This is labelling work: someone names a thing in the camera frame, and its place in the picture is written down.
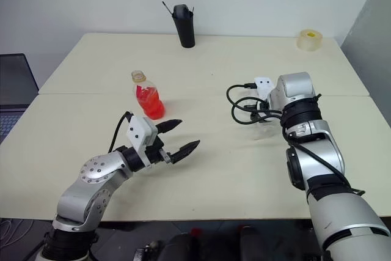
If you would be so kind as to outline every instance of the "red liquid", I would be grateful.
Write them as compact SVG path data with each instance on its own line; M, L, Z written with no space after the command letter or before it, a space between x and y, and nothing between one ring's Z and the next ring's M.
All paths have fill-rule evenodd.
M144 113L150 119L160 119L163 117L165 109L159 99L159 93L156 88L148 87L143 89L141 86L137 86L136 98Z

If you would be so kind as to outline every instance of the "laptop keyboard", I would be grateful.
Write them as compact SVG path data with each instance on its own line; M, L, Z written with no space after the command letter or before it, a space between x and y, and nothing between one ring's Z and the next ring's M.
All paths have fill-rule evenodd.
M0 116L0 136L7 136L10 130L12 130L13 126L16 124L18 119L22 115L18 116L8 116L8 115L1 115Z

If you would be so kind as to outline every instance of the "tape roll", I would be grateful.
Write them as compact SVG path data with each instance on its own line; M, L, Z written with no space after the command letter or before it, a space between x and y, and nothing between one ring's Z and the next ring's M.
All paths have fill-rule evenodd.
M322 45L322 34L315 30L303 30L300 32L297 45L306 51L315 51Z

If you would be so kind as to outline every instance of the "laptop screen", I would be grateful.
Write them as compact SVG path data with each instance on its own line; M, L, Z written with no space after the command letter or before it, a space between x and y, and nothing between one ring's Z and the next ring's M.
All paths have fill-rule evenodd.
M27 108L38 87L24 54L0 54L0 108Z

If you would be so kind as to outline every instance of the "laptop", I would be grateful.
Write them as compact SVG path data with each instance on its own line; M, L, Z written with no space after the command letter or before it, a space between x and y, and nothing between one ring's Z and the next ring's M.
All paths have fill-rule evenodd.
M26 56L0 54L0 143L37 95Z

